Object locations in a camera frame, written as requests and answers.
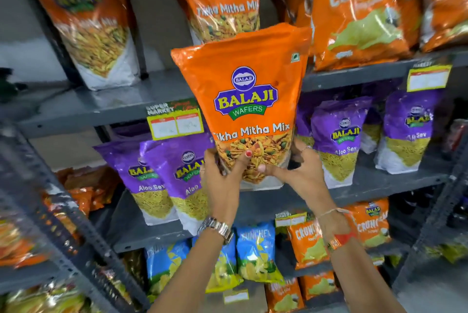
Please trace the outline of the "green yellow snack packets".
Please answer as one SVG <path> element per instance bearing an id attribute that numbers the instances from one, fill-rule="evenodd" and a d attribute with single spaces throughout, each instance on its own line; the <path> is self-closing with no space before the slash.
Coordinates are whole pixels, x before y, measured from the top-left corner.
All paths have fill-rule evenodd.
<path id="1" fill-rule="evenodd" d="M 424 252 L 431 259 L 445 258 L 449 263 L 454 264 L 461 259 L 468 258 L 468 245 L 451 242 L 425 246 Z"/>

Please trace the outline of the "person's right hand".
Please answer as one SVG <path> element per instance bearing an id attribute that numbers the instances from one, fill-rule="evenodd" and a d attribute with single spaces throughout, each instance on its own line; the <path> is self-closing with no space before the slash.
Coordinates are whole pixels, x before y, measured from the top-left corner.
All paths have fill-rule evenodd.
<path id="1" fill-rule="evenodd" d="M 324 171 L 319 154 L 295 137 L 291 147 L 292 158 L 300 164 L 289 170 L 288 184 L 308 205 L 315 216 L 319 217 L 336 208 L 325 183 Z"/>

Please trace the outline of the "yellow shelf price label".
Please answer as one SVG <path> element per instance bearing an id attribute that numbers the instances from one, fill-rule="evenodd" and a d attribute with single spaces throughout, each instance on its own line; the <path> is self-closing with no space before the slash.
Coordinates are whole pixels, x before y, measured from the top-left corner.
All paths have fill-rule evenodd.
<path id="1" fill-rule="evenodd" d="M 429 60 L 416 63 L 408 71 L 407 92 L 444 89 L 447 86 L 453 64 L 446 61 Z"/>
<path id="2" fill-rule="evenodd" d="M 233 304 L 242 301 L 249 300 L 249 290 L 248 289 L 239 289 L 239 290 L 228 290 L 223 292 L 223 302 L 224 304 Z"/>
<path id="3" fill-rule="evenodd" d="M 275 227 L 289 227 L 307 221 L 307 212 L 293 214 L 289 211 L 283 211 L 275 215 Z"/>
<path id="4" fill-rule="evenodd" d="M 154 141 L 179 138 L 205 131 L 201 109 L 193 97 L 146 106 L 146 113 Z"/>

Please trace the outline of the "person's right forearm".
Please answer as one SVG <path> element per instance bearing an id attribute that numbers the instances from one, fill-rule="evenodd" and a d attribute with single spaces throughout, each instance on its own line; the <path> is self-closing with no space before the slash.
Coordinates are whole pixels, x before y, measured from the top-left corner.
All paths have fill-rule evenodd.
<path id="1" fill-rule="evenodd" d="M 333 209 L 318 217 L 324 243 L 336 234 L 357 231 L 344 211 Z M 407 313 L 398 302 L 358 239 L 329 253 L 350 313 Z"/>

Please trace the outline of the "person's left hand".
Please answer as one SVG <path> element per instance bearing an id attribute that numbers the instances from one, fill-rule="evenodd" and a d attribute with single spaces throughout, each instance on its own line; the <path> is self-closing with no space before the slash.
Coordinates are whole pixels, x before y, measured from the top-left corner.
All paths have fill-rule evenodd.
<path id="1" fill-rule="evenodd" d="M 233 179 L 233 169 L 227 175 L 222 174 L 215 149 L 205 151 L 200 176 L 208 196 L 210 216 L 232 227 L 239 206 L 242 180 Z"/>

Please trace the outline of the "purple sev snack packet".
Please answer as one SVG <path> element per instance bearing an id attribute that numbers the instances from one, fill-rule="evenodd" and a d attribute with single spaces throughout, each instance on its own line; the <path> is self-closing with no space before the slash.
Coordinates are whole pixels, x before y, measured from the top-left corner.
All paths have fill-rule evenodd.
<path id="1" fill-rule="evenodd" d="M 321 91 L 302 92 L 296 112 L 295 133 L 306 145 L 313 146 L 314 139 L 311 131 L 311 117 L 314 109 L 327 97 Z"/>
<path id="2" fill-rule="evenodd" d="M 386 100 L 393 91 L 398 89 L 400 84 L 401 78 L 362 84 L 361 96 L 372 98 L 371 106 L 362 127 L 360 145 L 360 150 L 368 155 L 377 150 L 380 141 Z"/>
<path id="3" fill-rule="evenodd" d="M 196 236 L 209 212 L 200 168 L 214 141 L 203 132 L 164 141 L 140 143 L 140 155 L 161 178 L 185 231 Z"/>
<path id="4" fill-rule="evenodd" d="M 416 172 L 431 140 L 434 111 L 443 90 L 392 92 L 385 103 L 375 168 L 389 174 Z"/>
<path id="5" fill-rule="evenodd" d="M 146 225 L 179 220 L 161 177 L 140 155 L 144 138 L 111 141 L 93 148 L 119 175 L 143 214 Z"/>
<path id="6" fill-rule="evenodd" d="M 313 149 L 319 153 L 328 189 L 350 186 L 371 97 L 323 101 L 314 109 Z"/>

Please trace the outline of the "person's left forearm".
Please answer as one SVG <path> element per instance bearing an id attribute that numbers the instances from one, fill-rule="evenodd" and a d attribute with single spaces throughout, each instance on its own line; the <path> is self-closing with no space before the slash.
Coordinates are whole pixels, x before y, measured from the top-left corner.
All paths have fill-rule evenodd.
<path id="1" fill-rule="evenodd" d="M 147 313 L 196 313 L 224 241 L 219 230 L 205 229 Z"/>

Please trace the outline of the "dark green object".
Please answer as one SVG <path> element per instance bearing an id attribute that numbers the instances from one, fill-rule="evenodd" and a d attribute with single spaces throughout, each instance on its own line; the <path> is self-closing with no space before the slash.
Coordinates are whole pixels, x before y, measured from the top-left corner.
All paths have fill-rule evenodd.
<path id="1" fill-rule="evenodd" d="M 28 86 L 24 83 L 9 81 L 12 73 L 11 68 L 0 67 L 0 104 L 9 103 L 21 92 L 28 90 Z"/>

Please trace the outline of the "blue chips packet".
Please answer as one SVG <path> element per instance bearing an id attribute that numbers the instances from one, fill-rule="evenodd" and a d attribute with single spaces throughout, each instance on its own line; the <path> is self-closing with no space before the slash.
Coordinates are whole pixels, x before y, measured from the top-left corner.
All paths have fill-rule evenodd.
<path id="1" fill-rule="evenodd" d="M 160 295 L 190 251 L 188 240 L 170 245 L 152 245 L 145 248 L 148 277 L 148 299 L 151 303 Z"/>
<path id="2" fill-rule="evenodd" d="M 236 227 L 237 270 L 245 280 L 259 283 L 284 283 L 275 262 L 273 221 Z"/>
<path id="3" fill-rule="evenodd" d="M 205 293 L 224 292 L 241 285 L 243 282 L 243 278 L 237 271 L 236 234 L 233 233 L 230 242 L 221 248 Z"/>

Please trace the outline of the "silver wristwatch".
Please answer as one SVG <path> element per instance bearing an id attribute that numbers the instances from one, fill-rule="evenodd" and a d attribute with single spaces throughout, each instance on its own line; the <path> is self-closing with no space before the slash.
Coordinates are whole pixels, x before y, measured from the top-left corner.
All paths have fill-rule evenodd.
<path id="1" fill-rule="evenodd" d="M 213 229 L 217 232 L 223 239 L 224 245 L 228 245 L 234 237 L 234 232 L 232 227 L 228 226 L 224 222 L 218 221 L 216 218 L 212 216 L 208 216 L 201 224 L 198 229 L 197 234 L 200 235 L 206 229 Z"/>

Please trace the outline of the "pile of orange snack packets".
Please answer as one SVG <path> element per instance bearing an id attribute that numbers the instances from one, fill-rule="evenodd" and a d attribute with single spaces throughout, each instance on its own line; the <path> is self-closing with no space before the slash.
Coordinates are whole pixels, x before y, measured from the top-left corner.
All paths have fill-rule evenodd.
<path id="1" fill-rule="evenodd" d="M 65 168 L 57 171 L 55 175 L 86 218 L 89 218 L 90 213 L 110 204 L 114 191 L 122 182 L 116 171 L 106 165 L 95 168 Z M 46 192 L 42 192 L 42 202 L 78 244 L 82 244 L 84 239 L 77 226 L 59 205 L 51 202 L 50 195 Z M 47 256 L 39 253 L 36 245 L 21 235 L 10 219 L 12 216 L 12 212 L 0 210 L 0 267 L 19 269 L 46 261 Z"/>

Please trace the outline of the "orange crunchy snack packet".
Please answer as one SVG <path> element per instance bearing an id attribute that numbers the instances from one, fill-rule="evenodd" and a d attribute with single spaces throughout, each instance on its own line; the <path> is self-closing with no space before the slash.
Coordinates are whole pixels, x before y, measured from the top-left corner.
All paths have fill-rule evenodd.
<path id="1" fill-rule="evenodd" d="M 278 22 L 297 27 L 312 27 L 313 0 L 271 0 Z"/>
<path id="2" fill-rule="evenodd" d="M 410 56 L 397 0 L 313 0 L 311 22 L 316 71 Z"/>
<path id="3" fill-rule="evenodd" d="M 420 49 L 468 44 L 468 0 L 424 0 Z"/>

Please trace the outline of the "grey slotted side rack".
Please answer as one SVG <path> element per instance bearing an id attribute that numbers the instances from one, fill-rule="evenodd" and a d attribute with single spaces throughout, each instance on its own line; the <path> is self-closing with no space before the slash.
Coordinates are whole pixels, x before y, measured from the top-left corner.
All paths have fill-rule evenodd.
<path id="1" fill-rule="evenodd" d="M 142 286 L 106 241 L 124 188 L 113 189 L 111 204 L 86 218 L 29 140 L 0 117 L 0 219 L 31 245 L 27 253 L 45 258 L 22 268 L 0 268 L 0 294 L 69 283 L 102 313 L 148 310 Z"/>

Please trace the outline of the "row of dark bottles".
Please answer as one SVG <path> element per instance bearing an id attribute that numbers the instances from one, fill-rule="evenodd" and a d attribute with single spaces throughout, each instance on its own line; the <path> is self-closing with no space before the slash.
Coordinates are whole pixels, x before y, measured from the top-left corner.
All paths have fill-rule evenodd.
<path id="1" fill-rule="evenodd" d="M 402 227 L 415 231 L 422 226 L 442 191 L 442 185 L 427 186 L 396 193 L 389 197 L 389 213 Z M 468 189 L 459 198 L 449 214 L 446 225 L 468 231 Z"/>

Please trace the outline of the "pile of yellow snack packets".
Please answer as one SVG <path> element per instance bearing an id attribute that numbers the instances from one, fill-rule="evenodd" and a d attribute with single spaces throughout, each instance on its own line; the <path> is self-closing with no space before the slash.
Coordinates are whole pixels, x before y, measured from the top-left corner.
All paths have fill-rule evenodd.
<path id="1" fill-rule="evenodd" d="M 0 295 L 0 313 L 103 313 L 73 283 L 52 281 Z"/>

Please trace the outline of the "small orange crunchy packet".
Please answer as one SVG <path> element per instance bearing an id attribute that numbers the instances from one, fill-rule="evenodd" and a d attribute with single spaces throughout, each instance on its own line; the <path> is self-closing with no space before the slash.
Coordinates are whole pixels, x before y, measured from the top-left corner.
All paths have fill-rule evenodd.
<path id="1" fill-rule="evenodd" d="M 330 259 L 325 249 L 322 231 L 315 220 L 291 225 L 286 229 L 296 258 L 296 270 Z"/>
<path id="2" fill-rule="evenodd" d="M 304 300 L 310 300 L 320 295 L 339 291 L 333 271 L 327 271 L 317 275 L 304 275 L 298 278 L 298 282 Z"/>
<path id="3" fill-rule="evenodd" d="M 267 313 L 292 313 L 305 308 L 297 278 L 265 284 Z"/>
<path id="4" fill-rule="evenodd" d="M 372 202 L 358 202 L 348 205 L 344 209 L 352 214 L 364 247 L 373 248 L 391 241 L 388 197 Z"/>

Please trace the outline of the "large orange snack mix packet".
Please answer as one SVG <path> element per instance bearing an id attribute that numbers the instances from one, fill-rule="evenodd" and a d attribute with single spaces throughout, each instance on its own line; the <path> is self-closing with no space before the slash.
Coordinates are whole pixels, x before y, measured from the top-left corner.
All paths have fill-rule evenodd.
<path id="1" fill-rule="evenodd" d="M 202 110 L 225 173 L 233 170 L 242 153 L 252 151 L 243 191 L 284 185 L 258 167 L 288 167 L 311 40 L 310 27 L 280 23 L 171 50 Z"/>

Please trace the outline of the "grey metal shelf rack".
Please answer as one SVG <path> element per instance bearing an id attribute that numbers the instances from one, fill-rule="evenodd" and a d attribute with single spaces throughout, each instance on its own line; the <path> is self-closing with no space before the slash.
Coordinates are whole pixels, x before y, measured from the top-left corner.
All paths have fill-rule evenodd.
<path id="1" fill-rule="evenodd" d="M 348 86 L 352 82 L 375 81 L 392 72 L 402 73 L 410 61 L 399 61 L 364 69 L 314 74 L 308 72 L 303 83 L 305 91 L 330 89 L 333 86 Z M 192 97 L 190 88 L 175 69 L 151 72 L 149 77 L 135 86 L 103 91 L 88 91 L 83 87 L 64 91 L 47 101 L 39 103 L 38 110 L 20 122 L 28 138 L 74 133 L 86 127 L 103 127 L 114 123 L 136 121 L 146 114 L 145 107 L 156 101 L 172 101 Z M 417 172 L 390 175 L 374 168 L 370 155 L 358 159 L 357 172 L 352 186 L 331 190 L 337 204 L 351 204 L 360 200 L 376 199 L 385 195 L 409 191 L 430 185 L 446 184 L 447 201 L 456 200 L 461 191 L 468 190 L 468 150 L 458 159 L 464 165 L 449 165 L 440 150 L 430 150 Z M 174 239 L 188 234 L 180 225 L 167 224 L 160 229 L 145 229 L 143 215 L 136 214 L 136 207 L 129 207 L 128 224 L 123 224 L 124 202 L 115 212 L 110 243 L 117 252 L 134 250 L 156 240 Z M 304 209 L 304 201 L 284 185 L 276 190 L 246 191 L 241 194 L 241 208 L 237 223 L 253 224 L 273 219 L 285 210 Z"/>

